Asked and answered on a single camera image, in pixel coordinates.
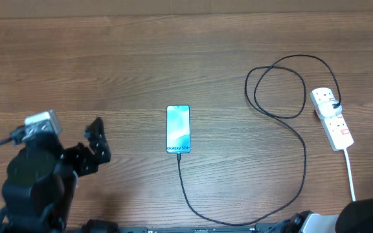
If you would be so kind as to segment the white power strip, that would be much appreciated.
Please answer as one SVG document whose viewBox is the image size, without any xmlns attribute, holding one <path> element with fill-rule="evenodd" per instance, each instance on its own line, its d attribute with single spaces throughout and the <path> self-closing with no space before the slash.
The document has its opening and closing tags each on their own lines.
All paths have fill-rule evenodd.
<svg viewBox="0 0 373 233">
<path fill-rule="evenodd" d="M 315 108 L 316 114 L 318 112 L 317 105 L 320 102 L 336 100 L 335 96 L 332 93 L 332 90 L 327 87 L 314 89 L 310 93 L 310 98 Z M 345 150 L 354 143 L 350 130 L 348 129 L 348 126 L 343 118 L 342 112 L 339 115 L 333 116 L 331 118 L 320 119 L 320 121 L 323 130 L 329 140 L 331 148 L 334 151 Z"/>
</svg>

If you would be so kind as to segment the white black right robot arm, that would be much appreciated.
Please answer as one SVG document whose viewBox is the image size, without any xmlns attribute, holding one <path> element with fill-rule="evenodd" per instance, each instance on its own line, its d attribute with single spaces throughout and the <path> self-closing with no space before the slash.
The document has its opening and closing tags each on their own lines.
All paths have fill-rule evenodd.
<svg viewBox="0 0 373 233">
<path fill-rule="evenodd" d="M 334 109 L 331 106 L 331 104 L 337 103 L 333 98 L 326 101 L 323 97 L 316 99 L 313 96 L 311 99 L 321 119 L 326 136 L 330 140 L 332 149 L 344 153 L 352 202 L 338 215 L 323 216 L 309 211 L 296 214 L 283 223 L 280 231 L 303 233 L 373 232 L 373 199 L 362 201 L 356 199 L 352 169 L 347 151 L 347 148 L 353 144 L 353 138 L 346 127 L 341 108 Z"/>
</svg>

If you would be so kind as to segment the Galaxy S24 smartphone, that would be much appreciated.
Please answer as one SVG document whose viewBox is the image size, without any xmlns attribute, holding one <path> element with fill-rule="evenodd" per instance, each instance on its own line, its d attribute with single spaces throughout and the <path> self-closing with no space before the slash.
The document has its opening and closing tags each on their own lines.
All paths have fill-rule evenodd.
<svg viewBox="0 0 373 233">
<path fill-rule="evenodd" d="M 169 105 L 166 108 L 166 151 L 189 153 L 190 150 L 190 106 Z"/>
</svg>

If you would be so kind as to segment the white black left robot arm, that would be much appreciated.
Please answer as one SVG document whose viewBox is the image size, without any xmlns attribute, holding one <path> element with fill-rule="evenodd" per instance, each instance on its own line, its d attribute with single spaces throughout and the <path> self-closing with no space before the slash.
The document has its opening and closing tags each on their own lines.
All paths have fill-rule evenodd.
<svg viewBox="0 0 373 233">
<path fill-rule="evenodd" d="M 11 137 L 25 146 L 7 166 L 2 186 L 0 232 L 63 232 L 78 178 L 111 160 L 100 117 L 85 128 L 85 146 L 64 148 L 53 116 L 32 116 Z"/>
</svg>

